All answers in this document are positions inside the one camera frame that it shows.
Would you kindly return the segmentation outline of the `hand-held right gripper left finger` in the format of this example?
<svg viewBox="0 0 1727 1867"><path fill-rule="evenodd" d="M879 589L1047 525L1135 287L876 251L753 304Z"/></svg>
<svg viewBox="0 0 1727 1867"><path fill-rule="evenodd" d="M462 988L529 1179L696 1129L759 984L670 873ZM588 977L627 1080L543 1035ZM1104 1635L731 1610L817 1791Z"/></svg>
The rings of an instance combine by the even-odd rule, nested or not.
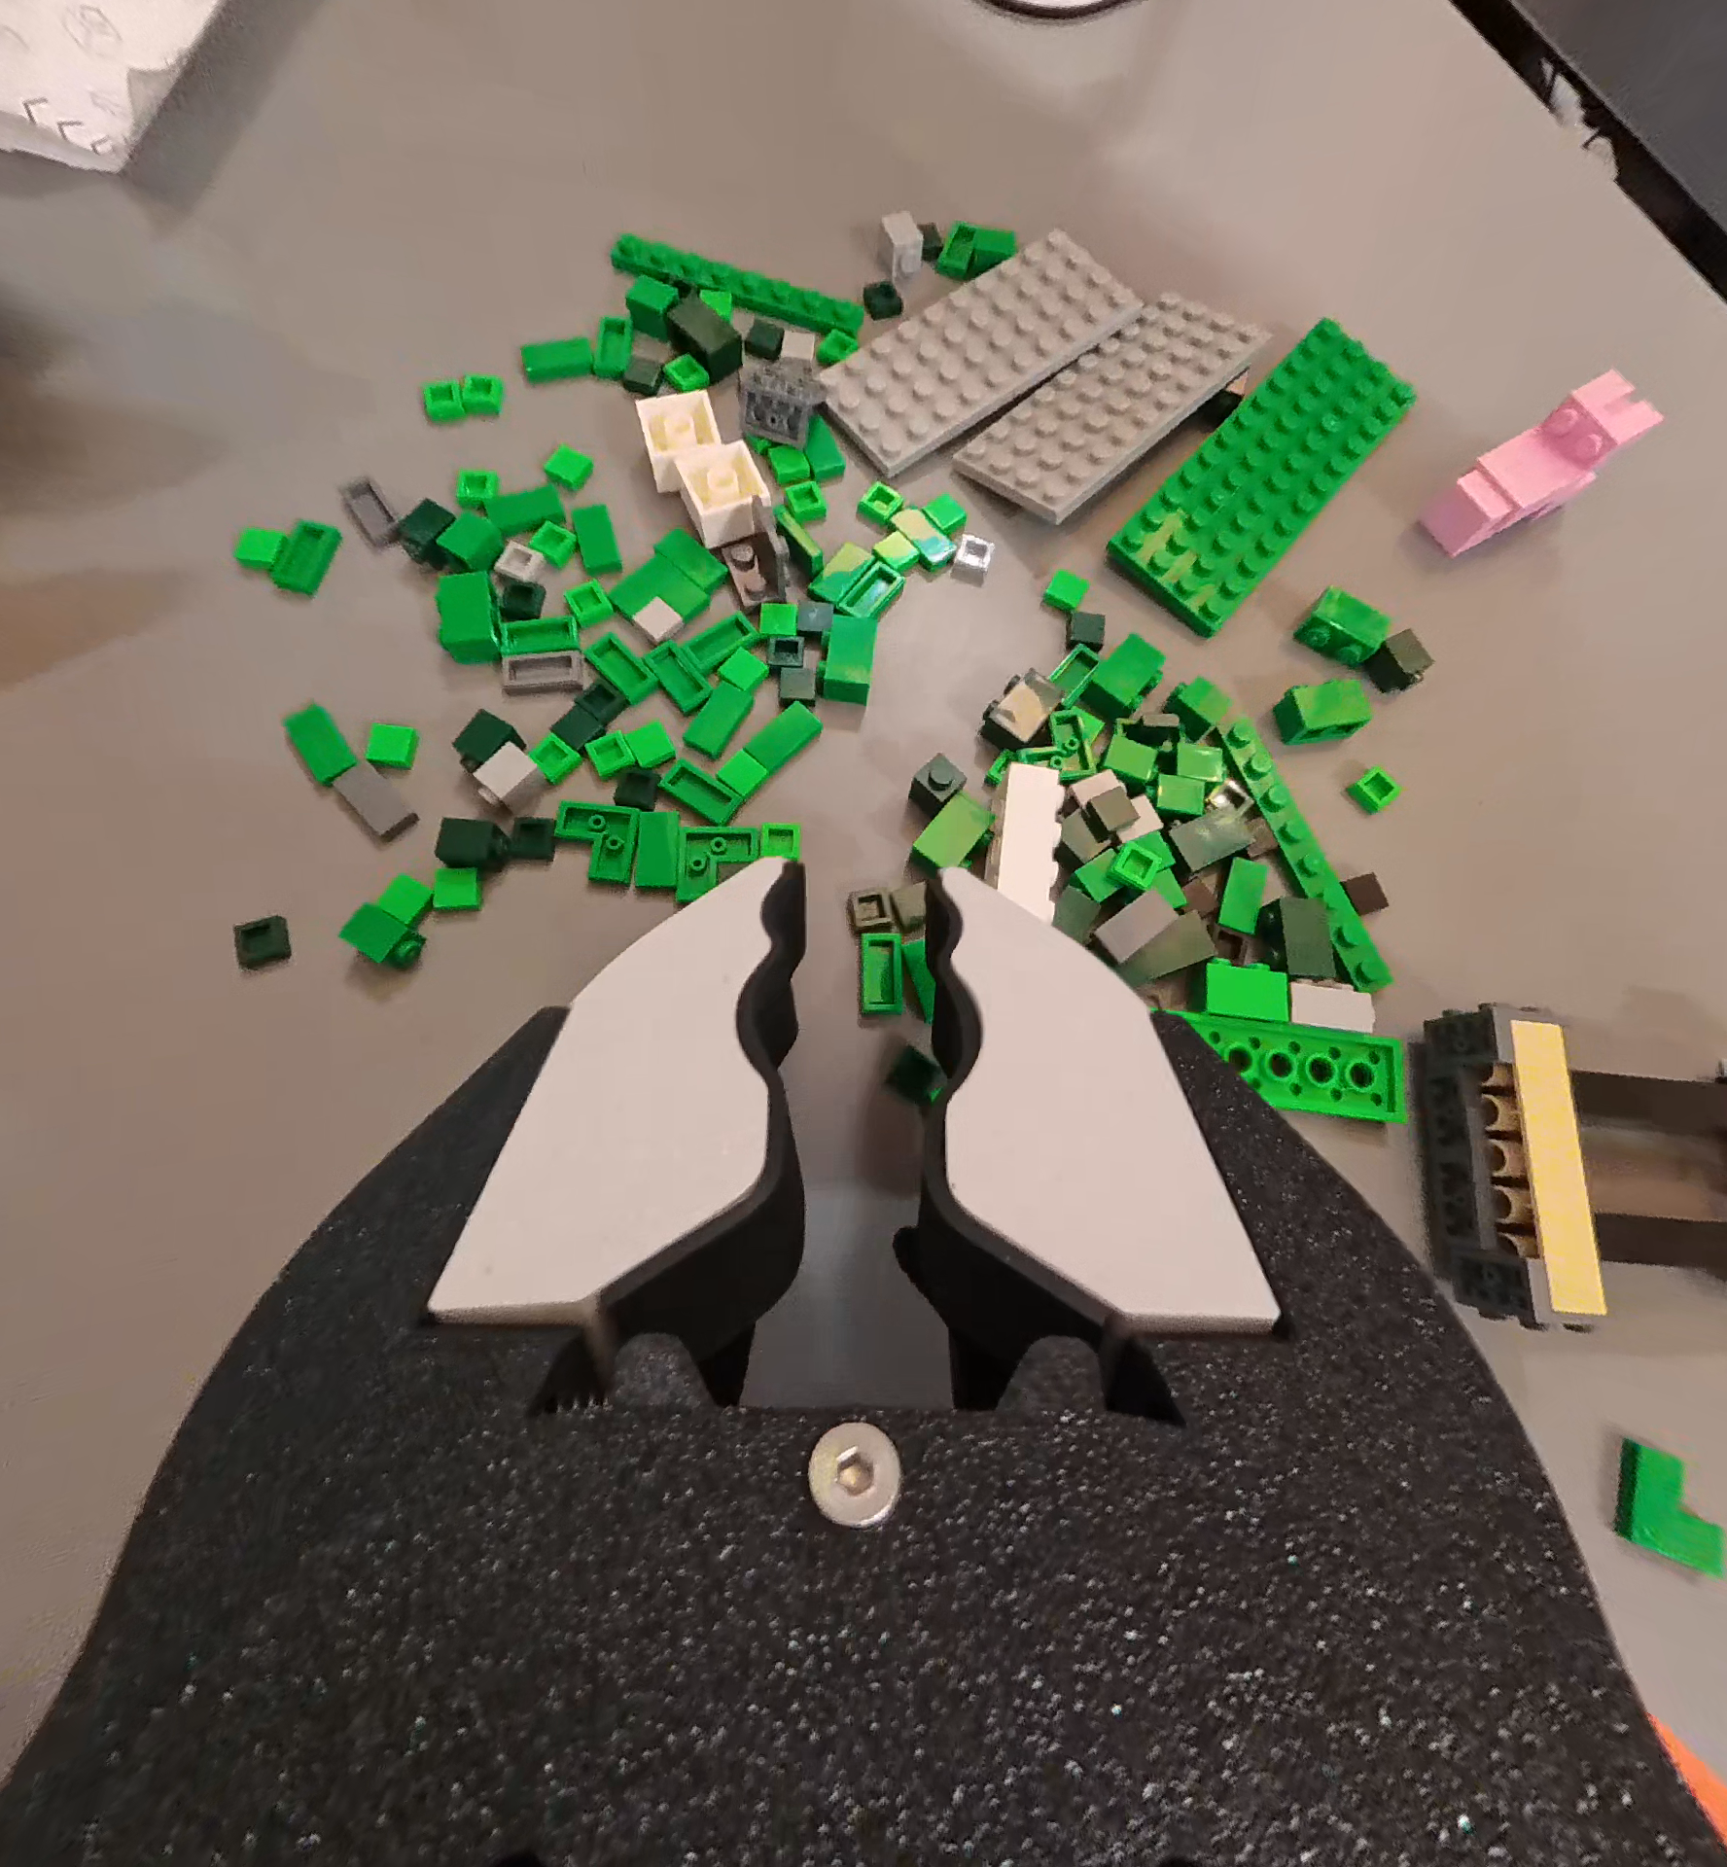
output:
<svg viewBox="0 0 1727 1867"><path fill-rule="evenodd" d="M805 873L759 859L614 955L562 1018L430 1316L574 1327L601 1374L648 1335L744 1374L803 1265L803 947Z"/></svg>

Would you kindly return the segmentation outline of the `grey studded plate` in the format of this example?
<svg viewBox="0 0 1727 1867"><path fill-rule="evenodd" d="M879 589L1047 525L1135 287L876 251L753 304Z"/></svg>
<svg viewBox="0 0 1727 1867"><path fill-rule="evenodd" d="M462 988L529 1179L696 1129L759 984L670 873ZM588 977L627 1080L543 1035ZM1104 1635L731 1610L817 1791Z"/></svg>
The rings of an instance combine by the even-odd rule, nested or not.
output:
<svg viewBox="0 0 1727 1867"><path fill-rule="evenodd" d="M1271 330L1161 293L955 451L955 472L1063 525L1230 385Z"/></svg>
<svg viewBox="0 0 1727 1867"><path fill-rule="evenodd" d="M1138 313L1135 287L1068 233L1047 232L831 363L826 420L892 478L1011 408Z"/></svg>

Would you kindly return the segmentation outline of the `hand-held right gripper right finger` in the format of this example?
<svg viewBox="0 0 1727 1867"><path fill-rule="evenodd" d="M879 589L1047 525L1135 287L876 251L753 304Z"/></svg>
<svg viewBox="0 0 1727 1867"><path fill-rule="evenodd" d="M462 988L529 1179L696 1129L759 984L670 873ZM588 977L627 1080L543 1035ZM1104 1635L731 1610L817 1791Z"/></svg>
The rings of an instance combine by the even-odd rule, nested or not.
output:
<svg viewBox="0 0 1727 1867"><path fill-rule="evenodd" d="M902 1254L965 1355L1271 1339L1278 1300L1135 989L965 868L928 880L928 963L944 1094Z"/></svg>

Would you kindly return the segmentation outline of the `green beam with holes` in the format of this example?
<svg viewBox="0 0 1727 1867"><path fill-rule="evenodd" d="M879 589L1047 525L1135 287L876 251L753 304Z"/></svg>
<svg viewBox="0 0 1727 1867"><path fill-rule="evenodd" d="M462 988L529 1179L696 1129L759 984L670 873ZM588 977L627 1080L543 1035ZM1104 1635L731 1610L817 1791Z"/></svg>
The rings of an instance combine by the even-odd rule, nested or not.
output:
<svg viewBox="0 0 1727 1867"><path fill-rule="evenodd" d="M1408 1123L1408 1066L1397 1037L1187 1011L1174 1020L1278 1112Z"/></svg>

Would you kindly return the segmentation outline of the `large green studded plate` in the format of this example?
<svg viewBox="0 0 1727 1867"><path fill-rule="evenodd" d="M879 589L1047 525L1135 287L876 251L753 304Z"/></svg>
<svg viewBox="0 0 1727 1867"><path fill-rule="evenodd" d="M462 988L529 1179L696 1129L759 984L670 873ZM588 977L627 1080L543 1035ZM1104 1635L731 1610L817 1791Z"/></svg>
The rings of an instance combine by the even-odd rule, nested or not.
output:
<svg viewBox="0 0 1727 1867"><path fill-rule="evenodd" d="M1106 563L1217 637L1410 406L1408 377L1316 320L1106 537Z"/></svg>

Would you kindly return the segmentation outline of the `paper sheet with brick drawings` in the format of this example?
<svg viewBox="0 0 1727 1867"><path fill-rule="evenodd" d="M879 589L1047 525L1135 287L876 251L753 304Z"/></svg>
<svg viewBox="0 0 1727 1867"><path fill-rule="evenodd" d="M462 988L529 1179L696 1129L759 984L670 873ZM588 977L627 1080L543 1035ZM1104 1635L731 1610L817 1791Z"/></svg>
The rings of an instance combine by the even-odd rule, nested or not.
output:
<svg viewBox="0 0 1727 1867"><path fill-rule="evenodd" d="M0 0L0 154L118 177L219 0Z"/></svg>

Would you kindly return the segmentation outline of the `pile of small green bricks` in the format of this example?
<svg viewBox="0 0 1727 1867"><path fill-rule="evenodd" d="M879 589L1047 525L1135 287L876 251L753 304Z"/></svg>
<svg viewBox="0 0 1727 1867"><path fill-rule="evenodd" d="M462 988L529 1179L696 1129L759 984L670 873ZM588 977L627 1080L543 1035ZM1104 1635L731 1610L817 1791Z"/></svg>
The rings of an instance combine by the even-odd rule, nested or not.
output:
<svg viewBox="0 0 1727 1867"><path fill-rule="evenodd" d="M625 313L595 336L517 350L527 385L605 377L635 403L709 389L722 439L753 449L770 499L744 543L701 545L675 493L683 524L627 566L612 512L577 504L592 478L577 449L546 455L527 488L458 472L452 504L410 512L371 478L342 488L349 525L432 586L449 663L500 669L510 699L566 699L543 736L492 710L457 732L479 816L442 823L432 876L397 876L345 915L340 936L357 963L412 967L432 911L477 911L492 873L548 860L556 847L588 855L588 880L675 906L756 859L803 855L796 823L753 820L756 798L817 742L817 706L869 706L886 621L908 589L944 573L980 586L994 566L970 512L904 477L939 451L955 462L1007 408L892 478L826 408L800 451L742 433L750 360L805 360L821 376L1020 251L1007 226L935 232L908 215L886 220L879 239L889 273L852 298L866 304L852 339L625 273ZM1138 633L1106 640L1087 597L1082 573L1043 582L1063 653L981 706L985 770L918 764L908 864L985 876L1003 771L1047 764L1063 784L1051 928L1176 1012L1291 1020L1291 977L1346 977L1324 910L1294 893L1223 760L1219 720L1238 706L1210 677L1167 686L1167 653Z"/></svg>

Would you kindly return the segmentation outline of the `dark grey holed brick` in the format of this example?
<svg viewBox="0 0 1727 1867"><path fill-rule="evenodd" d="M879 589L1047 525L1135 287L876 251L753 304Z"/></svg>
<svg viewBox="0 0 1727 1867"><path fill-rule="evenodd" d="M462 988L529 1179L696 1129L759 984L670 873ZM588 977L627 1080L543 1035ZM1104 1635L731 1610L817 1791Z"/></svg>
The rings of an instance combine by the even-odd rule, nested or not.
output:
<svg viewBox="0 0 1727 1867"><path fill-rule="evenodd" d="M750 360L738 376L742 433L770 449L803 449L809 420L826 406L826 385L805 360Z"/></svg>

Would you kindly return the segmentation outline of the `dark grey yellow frame assembly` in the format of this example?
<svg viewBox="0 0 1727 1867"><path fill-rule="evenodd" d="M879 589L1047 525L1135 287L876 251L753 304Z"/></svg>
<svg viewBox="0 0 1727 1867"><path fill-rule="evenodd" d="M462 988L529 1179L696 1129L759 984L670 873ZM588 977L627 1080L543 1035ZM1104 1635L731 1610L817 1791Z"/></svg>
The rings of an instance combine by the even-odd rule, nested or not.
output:
<svg viewBox="0 0 1727 1867"><path fill-rule="evenodd" d="M1433 1272L1490 1322L1581 1335L1605 1265L1727 1278L1727 1222L1594 1214L1581 1125L1727 1148L1715 1080L1571 1067L1564 1024L1485 1003L1424 1020L1417 1157Z"/></svg>

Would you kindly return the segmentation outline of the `long narrow green plate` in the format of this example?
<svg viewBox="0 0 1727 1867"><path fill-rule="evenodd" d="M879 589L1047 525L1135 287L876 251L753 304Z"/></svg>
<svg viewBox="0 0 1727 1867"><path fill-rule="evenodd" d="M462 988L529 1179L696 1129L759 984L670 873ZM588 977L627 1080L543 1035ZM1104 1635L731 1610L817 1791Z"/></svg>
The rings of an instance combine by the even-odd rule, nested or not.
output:
<svg viewBox="0 0 1727 1867"><path fill-rule="evenodd" d="M620 233L609 251L609 260L614 273L652 277L679 293L722 293L744 313L796 323L817 336L840 330L852 339L866 323L866 304L859 299L815 293L756 269L738 269L707 254L652 242L640 233Z"/></svg>
<svg viewBox="0 0 1727 1867"><path fill-rule="evenodd" d="M1381 993L1391 988L1391 971L1382 955L1376 953L1364 919L1358 915L1339 876L1334 873L1329 859L1316 847L1316 836L1294 797L1285 790L1260 729L1246 720L1246 714L1229 710L1219 720L1219 749L1263 816L1263 823L1276 836L1276 855L1285 876L1294 880L1294 893L1303 902L1316 902L1324 910L1324 938L1329 953L1336 955L1336 971L1347 988L1364 993Z"/></svg>

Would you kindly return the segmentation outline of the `white square brick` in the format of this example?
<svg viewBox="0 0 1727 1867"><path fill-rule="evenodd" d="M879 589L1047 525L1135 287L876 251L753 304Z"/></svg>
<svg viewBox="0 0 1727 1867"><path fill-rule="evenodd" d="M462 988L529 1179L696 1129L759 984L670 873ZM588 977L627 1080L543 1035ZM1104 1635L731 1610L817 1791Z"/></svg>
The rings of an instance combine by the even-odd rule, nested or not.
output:
<svg viewBox="0 0 1727 1867"><path fill-rule="evenodd" d="M768 524L770 499L744 439L687 449L675 472L701 545L744 543Z"/></svg>
<svg viewBox="0 0 1727 1867"><path fill-rule="evenodd" d="M701 449L722 449L709 389L652 395L635 403L652 478L662 497L683 488L683 469Z"/></svg>

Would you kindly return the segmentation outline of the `grey desk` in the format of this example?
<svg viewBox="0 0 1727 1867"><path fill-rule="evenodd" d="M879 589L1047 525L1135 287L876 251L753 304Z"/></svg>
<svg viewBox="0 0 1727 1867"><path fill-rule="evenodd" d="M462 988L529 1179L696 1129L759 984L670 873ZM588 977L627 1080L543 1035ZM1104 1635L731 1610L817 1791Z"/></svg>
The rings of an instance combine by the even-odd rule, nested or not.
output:
<svg viewBox="0 0 1727 1867"><path fill-rule="evenodd" d="M1106 566L1176 433L886 621L800 823L803 1265L744 1374L430 1293L574 998L683 906L510 860L412 967L482 706L342 488L592 455L683 524L635 399L527 385L656 239L859 298L879 215L1047 232L1142 299L1336 320L1414 406L1199 640ZM1618 369L1660 425L1458 558L1417 514ZM847 902L918 760L1051 668L1056 569L1271 732L1324 586L1433 668L1276 744L1376 873L1382 1037L1514 1003L1575 1067L1727 1062L1727 308L1449 3L232 3L119 177L0 154L0 1865L1727 1865L1727 1576L1614 1532L1620 1437L1727 1532L1727 1288L1589 1329L1432 1278L1414 1136L1161 1044L1278 1300L1251 1339L965 1355L904 1272L930 1020Z"/></svg>

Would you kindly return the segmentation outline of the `green angled tile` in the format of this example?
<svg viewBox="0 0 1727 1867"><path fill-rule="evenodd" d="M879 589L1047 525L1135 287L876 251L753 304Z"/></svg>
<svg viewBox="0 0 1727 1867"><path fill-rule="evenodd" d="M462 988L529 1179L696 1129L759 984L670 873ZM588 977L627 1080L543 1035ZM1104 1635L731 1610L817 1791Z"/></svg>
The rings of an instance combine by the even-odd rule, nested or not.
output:
<svg viewBox="0 0 1727 1867"><path fill-rule="evenodd" d="M1681 1457L1620 1437L1614 1532L1692 1576L1727 1576L1727 1532L1683 1505L1688 1468Z"/></svg>

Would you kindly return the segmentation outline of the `pink brick pig figure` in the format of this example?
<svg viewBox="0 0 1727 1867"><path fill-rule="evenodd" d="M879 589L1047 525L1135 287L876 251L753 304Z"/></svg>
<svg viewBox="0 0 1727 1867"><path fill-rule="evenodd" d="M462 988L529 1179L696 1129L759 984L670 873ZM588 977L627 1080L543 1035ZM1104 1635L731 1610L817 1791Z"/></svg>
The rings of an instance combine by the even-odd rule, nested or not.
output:
<svg viewBox="0 0 1727 1867"><path fill-rule="evenodd" d="M1449 558L1564 512L1605 462L1660 425L1628 377L1605 369L1571 389L1541 425L1482 451L1417 514L1417 529Z"/></svg>

